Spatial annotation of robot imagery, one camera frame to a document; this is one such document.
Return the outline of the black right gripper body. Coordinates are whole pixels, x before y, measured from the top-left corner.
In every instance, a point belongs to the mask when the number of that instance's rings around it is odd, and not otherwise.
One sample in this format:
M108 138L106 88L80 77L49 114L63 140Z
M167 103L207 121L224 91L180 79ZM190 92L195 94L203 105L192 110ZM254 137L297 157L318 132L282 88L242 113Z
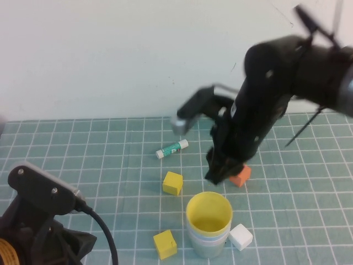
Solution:
M237 122L228 119L215 124L211 129L211 165L237 166L250 160L279 118L281 108L249 114Z

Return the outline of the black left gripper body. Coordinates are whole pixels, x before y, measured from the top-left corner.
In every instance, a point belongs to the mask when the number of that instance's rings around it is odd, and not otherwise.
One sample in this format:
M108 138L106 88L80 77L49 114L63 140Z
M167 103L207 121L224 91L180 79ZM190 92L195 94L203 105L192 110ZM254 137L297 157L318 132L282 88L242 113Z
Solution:
M97 237L53 222L39 230L30 248L31 264L81 264Z

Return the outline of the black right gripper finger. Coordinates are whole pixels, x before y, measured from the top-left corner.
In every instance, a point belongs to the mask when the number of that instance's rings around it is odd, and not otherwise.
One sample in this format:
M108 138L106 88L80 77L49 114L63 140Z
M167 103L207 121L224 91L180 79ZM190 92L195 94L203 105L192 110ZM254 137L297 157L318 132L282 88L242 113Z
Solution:
M244 169L243 163L235 163L234 165L227 165L224 172L224 176L226 178L236 177L241 174L243 169Z
M205 179L212 184L219 184L223 181L223 159L216 154L207 154L208 171Z

